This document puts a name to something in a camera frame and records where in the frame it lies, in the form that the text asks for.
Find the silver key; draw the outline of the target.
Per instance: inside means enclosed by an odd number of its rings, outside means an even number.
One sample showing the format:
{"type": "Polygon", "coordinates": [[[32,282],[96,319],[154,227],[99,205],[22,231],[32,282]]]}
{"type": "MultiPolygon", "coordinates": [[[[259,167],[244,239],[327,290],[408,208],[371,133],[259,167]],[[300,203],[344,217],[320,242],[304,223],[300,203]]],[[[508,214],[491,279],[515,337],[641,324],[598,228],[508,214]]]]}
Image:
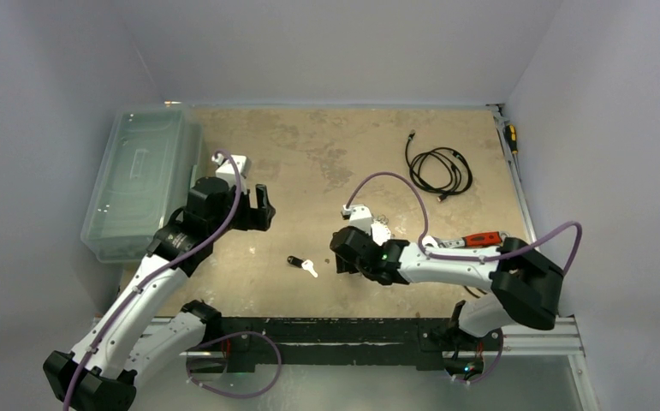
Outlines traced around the silver key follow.
{"type": "Polygon", "coordinates": [[[310,273],[314,278],[318,278],[318,273],[315,271],[314,263],[310,259],[303,260],[300,268],[310,273]]]}

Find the black key tag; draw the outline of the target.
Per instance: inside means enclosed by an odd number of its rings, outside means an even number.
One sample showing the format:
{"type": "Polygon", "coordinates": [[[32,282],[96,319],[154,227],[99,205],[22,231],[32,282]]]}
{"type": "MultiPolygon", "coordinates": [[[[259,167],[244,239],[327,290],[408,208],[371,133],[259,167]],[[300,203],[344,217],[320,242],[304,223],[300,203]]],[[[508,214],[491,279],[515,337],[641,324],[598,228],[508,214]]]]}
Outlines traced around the black key tag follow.
{"type": "Polygon", "coordinates": [[[301,268],[302,265],[304,264],[303,259],[292,256],[292,255],[287,257],[287,262],[288,262],[289,265],[292,265],[292,266],[297,267],[297,268],[301,268]]]}

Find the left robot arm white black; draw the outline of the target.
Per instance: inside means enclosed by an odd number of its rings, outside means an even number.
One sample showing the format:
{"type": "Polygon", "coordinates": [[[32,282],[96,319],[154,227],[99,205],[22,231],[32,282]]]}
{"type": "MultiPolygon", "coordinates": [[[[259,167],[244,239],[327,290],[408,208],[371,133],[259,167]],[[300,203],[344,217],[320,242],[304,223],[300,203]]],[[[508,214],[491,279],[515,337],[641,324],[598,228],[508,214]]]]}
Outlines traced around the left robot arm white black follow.
{"type": "Polygon", "coordinates": [[[172,357],[189,348],[215,348],[222,314],[202,301],[185,304],[160,331],[143,333],[159,308],[194,274],[228,230],[266,231],[276,214],[264,184],[249,192],[235,182],[203,177],[153,236],[128,286],[109,311],[69,352],[52,352],[45,376],[64,409],[127,410],[138,388],[172,357]]]}

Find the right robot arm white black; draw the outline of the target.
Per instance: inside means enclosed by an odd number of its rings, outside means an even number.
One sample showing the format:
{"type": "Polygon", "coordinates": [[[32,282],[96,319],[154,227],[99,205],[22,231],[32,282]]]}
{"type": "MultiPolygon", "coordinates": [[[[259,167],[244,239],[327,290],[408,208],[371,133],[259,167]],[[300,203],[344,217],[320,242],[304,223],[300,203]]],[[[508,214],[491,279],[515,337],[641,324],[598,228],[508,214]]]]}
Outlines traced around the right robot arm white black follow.
{"type": "Polygon", "coordinates": [[[340,273],[359,273],[384,286],[446,283],[485,291],[456,305],[447,326],[449,341],[468,348],[506,325],[550,331],[556,325],[563,269],[523,240],[508,237],[497,246],[427,247],[406,240],[377,244],[348,226],[332,236],[330,250],[340,273]]]}

